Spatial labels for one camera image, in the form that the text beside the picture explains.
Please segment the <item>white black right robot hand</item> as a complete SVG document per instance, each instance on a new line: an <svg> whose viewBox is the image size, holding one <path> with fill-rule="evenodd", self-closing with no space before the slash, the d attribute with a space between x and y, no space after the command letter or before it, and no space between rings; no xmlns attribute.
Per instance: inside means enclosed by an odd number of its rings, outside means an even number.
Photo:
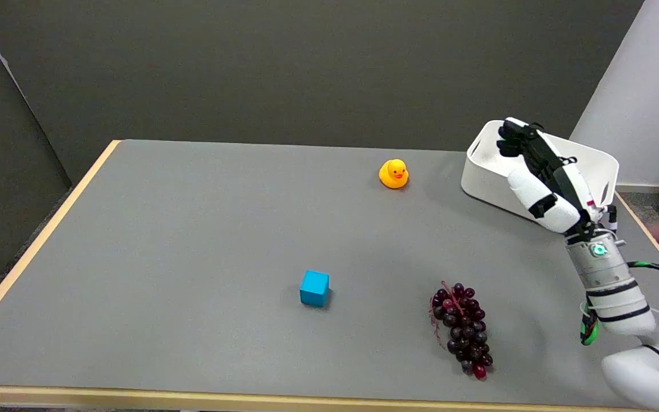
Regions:
<svg viewBox="0 0 659 412"><path fill-rule="evenodd" d="M524 165L507 176L518 201L549 231L589 241L597 232L616 233L615 206L601 205L578 167L575 156L563 156L538 123L506 118L496 146L502 157L521 157Z"/></svg>

